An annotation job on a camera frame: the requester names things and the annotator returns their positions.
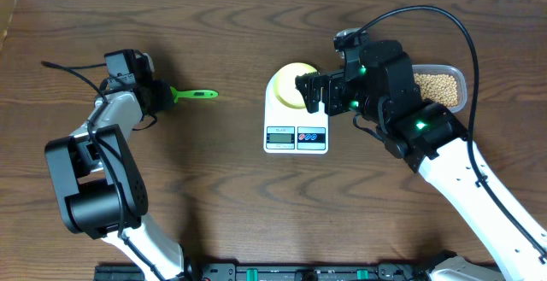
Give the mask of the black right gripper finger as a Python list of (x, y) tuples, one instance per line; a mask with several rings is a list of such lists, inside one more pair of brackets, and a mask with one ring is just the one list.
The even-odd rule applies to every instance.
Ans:
[(318, 72), (306, 73), (295, 78), (295, 86), (299, 91), (308, 91), (311, 81), (318, 77)]
[(317, 113), (319, 111), (320, 90), (304, 88), (300, 90), (300, 93), (303, 97), (307, 111), (310, 114)]

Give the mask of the green plastic scoop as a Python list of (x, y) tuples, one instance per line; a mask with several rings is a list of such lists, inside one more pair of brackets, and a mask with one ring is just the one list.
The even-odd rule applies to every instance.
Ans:
[(174, 87), (170, 87), (174, 103), (177, 103), (179, 99), (211, 99), (219, 96), (217, 91), (213, 90), (190, 90), (190, 91), (178, 91)]

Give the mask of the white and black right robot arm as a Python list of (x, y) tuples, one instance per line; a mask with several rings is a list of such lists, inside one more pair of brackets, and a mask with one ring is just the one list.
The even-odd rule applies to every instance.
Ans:
[(295, 79), (310, 113), (354, 111), (373, 136), (437, 189), (464, 218), (507, 280), (546, 278), (546, 231), (487, 166), (470, 129), (424, 100), (412, 62), (395, 40), (344, 50), (344, 68)]

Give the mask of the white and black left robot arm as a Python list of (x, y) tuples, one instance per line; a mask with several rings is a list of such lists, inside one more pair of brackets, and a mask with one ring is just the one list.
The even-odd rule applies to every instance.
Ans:
[(153, 78), (150, 56), (138, 50), (108, 53), (103, 65), (109, 75), (95, 89), (89, 117), (44, 148), (63, 224), (115, 246), (147, 280), (192, 280), (183, 248), (148, 212), (144, 180), (127, 144), (145, 117), (173, 105), (173, 94)]

